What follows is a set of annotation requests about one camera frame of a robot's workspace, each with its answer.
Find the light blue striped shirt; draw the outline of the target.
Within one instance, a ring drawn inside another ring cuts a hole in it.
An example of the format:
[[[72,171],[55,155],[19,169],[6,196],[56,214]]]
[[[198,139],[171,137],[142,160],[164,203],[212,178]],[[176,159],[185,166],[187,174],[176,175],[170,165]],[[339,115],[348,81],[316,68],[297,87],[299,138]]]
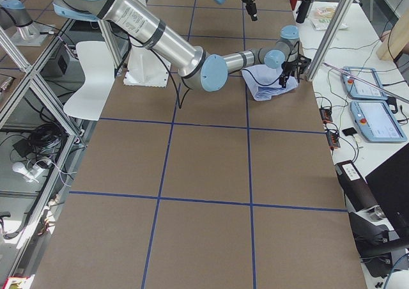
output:
[[[290,76],[285,87],[279,84],[282,68],[254,65],[241,70],[242,77],[255,101],[271,100],[272,97],[298,88],[298,82]]]

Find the black bottle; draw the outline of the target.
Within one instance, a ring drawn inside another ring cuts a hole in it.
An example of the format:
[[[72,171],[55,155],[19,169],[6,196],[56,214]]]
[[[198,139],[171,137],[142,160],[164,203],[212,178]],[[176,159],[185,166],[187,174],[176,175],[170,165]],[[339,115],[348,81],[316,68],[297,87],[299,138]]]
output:
[[[307,17],[307,12],[309,11],[310,5],[313,0],[301,0],[301,3],[297,10],[297,17],[295,19],[296,23],[302,24]]]

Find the lower teach pendant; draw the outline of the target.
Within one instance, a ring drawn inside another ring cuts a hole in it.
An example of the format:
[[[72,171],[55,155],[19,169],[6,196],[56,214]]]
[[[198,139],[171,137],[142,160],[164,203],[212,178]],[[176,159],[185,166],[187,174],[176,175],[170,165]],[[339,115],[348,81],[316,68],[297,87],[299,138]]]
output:
[[[353,100],[350,111],[364,138],[371,143],[403,143],[407,136],[382,100]]]

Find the white plastic chair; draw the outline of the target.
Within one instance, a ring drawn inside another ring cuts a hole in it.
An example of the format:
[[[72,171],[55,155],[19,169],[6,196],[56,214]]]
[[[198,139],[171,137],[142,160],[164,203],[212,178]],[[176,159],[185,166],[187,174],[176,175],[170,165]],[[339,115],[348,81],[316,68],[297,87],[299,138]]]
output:
[[[63,110],[74,118],[97,121],[115,80],[114,61],[105,42],[79,42],[76,50],[85,81],[66,101]]]

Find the aluminium frame post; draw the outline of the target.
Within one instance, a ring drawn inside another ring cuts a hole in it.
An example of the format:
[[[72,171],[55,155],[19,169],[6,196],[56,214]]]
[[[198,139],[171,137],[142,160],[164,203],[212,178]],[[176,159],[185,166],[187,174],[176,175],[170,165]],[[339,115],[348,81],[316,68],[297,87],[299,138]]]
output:
[[[348,13],[348,10],[352,4],[353,0],[340,0],[338,2],[337,8],[335,10],[335,14],[328,25],[328,28],[320,42],[318,50],[314,55],[314,58],[311,62],[309,67],[306,80],[312,82],[315,75],[318,73],[321,64],[323,63],[325,56],[336,36],[336,33],[341,25],[344,17]]]

